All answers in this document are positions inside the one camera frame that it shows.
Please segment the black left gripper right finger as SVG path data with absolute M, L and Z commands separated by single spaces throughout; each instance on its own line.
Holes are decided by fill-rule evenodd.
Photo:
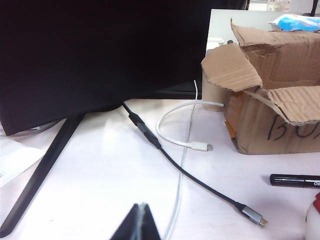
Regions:
M 141 240 L 160 240 L 155 220 L 153 218 L 151 209 L 148 204 L 144 204 L 142 211 L 141 227 L 140 227 Z

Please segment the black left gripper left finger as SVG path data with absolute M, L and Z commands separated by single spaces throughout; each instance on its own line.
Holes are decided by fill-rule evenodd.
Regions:
M 135 203 L 119 227 L 116 229 L 111 240 L 137 240 L 140 231 L 141 210 Z

